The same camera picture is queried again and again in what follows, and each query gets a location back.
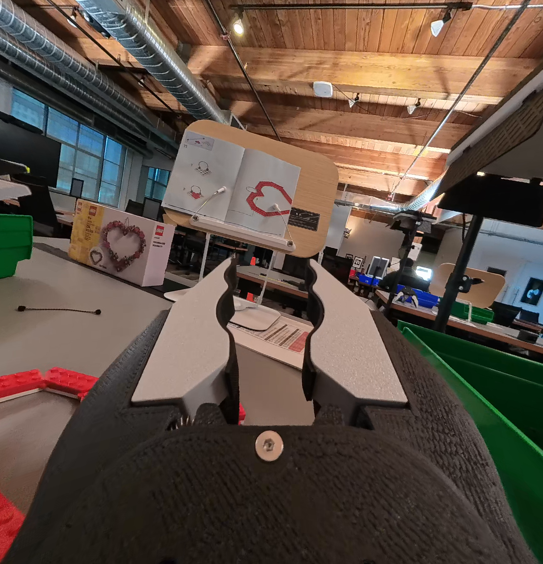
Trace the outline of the small window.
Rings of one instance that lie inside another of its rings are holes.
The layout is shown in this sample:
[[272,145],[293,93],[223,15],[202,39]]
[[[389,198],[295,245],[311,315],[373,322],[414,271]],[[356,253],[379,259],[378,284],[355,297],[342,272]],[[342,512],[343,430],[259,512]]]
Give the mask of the small window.
[[162,201],[167,190],[170,171],[155,167],[148,168],[145,197]]

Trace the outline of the laminated paper sheet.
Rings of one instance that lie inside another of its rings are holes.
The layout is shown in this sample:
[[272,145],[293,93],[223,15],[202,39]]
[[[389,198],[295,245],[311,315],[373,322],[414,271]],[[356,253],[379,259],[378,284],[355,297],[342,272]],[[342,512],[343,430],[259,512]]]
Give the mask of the laminated paper sheet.
[[228,328],[237,345],[297,370],[302,369],[306,339],[312,331],[310,324],[280,316],[262,331],[233,323],[229,323]]

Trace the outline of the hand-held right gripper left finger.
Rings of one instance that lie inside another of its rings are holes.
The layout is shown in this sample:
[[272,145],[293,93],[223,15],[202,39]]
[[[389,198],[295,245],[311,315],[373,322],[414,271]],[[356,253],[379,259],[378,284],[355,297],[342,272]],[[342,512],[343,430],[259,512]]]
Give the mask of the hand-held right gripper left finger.
[[202,404],[215,404],[228,424],[238,425],[239,368],[235,341],[227,327],[235,314],[237,263],[227,258],[177,297],[131,404],[176,405],[190,417]]

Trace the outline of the black office chair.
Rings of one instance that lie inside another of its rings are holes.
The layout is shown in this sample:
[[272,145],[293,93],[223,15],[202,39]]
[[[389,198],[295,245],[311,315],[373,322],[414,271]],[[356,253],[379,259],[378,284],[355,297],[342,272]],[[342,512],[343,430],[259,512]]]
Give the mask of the black office chair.
[[153,221],[163,222],[162,201],[145,197],[142,202],[128,200],[125,212],[127,214],[141,216]]

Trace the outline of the blue plastic bin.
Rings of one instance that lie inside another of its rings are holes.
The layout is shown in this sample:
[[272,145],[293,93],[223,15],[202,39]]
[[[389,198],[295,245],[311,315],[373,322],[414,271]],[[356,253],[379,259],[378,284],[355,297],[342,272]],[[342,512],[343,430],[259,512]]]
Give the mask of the blue plastic bin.
[[434,294],[424,292],[411,286],[398,285],[395,301],[409,303],[415,307],[432,308],[438,305],[440,298]]

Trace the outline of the black light track rail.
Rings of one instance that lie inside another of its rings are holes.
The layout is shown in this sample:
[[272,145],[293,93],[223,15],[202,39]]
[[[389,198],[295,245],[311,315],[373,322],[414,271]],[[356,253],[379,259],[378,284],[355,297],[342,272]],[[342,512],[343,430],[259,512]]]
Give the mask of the black light track rail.
[[328,3],[322,2],[318,4],[309,3],[295,3],[295,4],[231,4],[229,9],[233,11],[301,11],[301,10],[444,10],[444,11],[469,11],[474,8],[472,2],[374,2],[374,3],[359,3],[359,2],[338,2]]

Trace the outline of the grey insulated ceiling pipe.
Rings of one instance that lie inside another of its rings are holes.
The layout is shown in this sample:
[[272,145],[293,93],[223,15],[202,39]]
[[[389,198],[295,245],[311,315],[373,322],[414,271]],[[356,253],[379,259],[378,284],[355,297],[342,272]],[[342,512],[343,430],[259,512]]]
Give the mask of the grey insulated ceiling pipe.
[[0,1],[0,30],[40,55],[58,69],[85,84],[106,101],[137,118],[155,133],[175,140],[176,133],[141,104],[127,97],[120,87],[94,64],[50,32],[12,1]]

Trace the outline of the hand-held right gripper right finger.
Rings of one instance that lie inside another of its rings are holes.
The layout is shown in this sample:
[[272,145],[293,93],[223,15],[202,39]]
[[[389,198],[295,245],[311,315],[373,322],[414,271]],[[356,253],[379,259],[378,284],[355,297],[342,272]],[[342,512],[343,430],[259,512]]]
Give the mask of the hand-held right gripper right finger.
[[301,382],[307,401],[333,405],[355,424],[363,407],[405,408],[409,401],[373,312],[316,260],[306,266],[305,340]]

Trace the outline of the raised desk top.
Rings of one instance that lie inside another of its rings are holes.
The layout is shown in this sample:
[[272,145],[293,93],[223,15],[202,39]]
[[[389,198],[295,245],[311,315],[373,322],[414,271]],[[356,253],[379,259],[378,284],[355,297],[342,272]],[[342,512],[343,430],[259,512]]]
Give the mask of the raised desk top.
[[487,119],[451,150],[437,195],[529,141],[543,128],[543,62],[499,103]]

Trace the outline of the small green plastic bin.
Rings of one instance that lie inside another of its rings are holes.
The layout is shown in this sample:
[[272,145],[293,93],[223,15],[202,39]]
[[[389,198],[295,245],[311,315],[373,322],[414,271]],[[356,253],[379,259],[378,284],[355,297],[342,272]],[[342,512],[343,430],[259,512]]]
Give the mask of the small green plastic bin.
[[494,321],[493,310],[475,307],[467,300],[456,300],[451,307],[450,315],[463,321],[481,325],[487,325]]

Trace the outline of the large dark screen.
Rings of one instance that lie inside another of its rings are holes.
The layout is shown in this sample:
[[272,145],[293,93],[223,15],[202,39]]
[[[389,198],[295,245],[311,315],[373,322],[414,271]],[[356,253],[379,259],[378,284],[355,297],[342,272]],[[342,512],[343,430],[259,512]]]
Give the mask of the large dark screen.
[[0,119],[0,159],[24,164],[29,172],[55,188],[62,145],[42,133]]

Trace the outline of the wooden book stand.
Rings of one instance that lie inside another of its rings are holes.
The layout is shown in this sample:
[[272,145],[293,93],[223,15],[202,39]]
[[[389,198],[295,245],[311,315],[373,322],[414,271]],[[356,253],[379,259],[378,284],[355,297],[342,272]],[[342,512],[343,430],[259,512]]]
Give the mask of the wooden book stand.
[[292,243],[283,243],[275,236],[256,235],[245,228],[220,227],[217,225],[217,221],[213,219],[193,221],[190,213],[173,210],[163,203],[165,223],[175,226],[178,230],[196,229],[299,258],[309,258],[322,251],[326,242],[338,187],[338,169],[330,159],[294,145],[281,143],[268,137],[262,137],[209,120],[192,123],[183,134],[183,141],[186,140],[188,134],[232,142],[245,149],[261,150],[272,157],[285,160],[289,164],[300,166],[301,172],[294,198],[295,208],[319,215],[318,227],[314,231],[288,224],[290,228],[288,236]]
[[[455,264],[443,263],[434,270],[430,281],[430,293],[442,298],[445,293],[445,285],[448,282]],[[480,279],[482,282],[472,283],[468,292],[458,292],[456,301],[471,303],[472,307],[489,308],[497,300],[506,283],[504,276],[487,271],[467,267],[465,276],[472,279]]]

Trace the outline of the lego box with heart picture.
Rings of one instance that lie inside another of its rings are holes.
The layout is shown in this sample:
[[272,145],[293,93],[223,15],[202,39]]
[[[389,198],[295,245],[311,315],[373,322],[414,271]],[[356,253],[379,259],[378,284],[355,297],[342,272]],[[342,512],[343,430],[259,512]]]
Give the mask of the lego box with heart picture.
[[174,235],[170,224],[78,199],[68,257],[141,287],[162,286]]

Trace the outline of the large green plastic bin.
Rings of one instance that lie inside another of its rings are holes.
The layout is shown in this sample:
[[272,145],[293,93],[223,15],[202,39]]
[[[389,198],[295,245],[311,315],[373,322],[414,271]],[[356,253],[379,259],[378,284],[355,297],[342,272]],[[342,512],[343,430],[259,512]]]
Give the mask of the large green plastic bin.
[[471,415],[520,531],[543,563],[543,364],[412,323],[397,327]]

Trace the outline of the dark framed wall picture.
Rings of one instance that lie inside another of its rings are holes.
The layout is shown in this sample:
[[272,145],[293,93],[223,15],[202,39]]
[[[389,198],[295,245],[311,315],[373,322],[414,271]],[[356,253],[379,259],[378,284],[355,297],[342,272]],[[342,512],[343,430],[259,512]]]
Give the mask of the dark framed wall picture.
[[521,294],[520,302],[530,306],[537,306],[543,295],[543,279],[529,278],[524,291]]

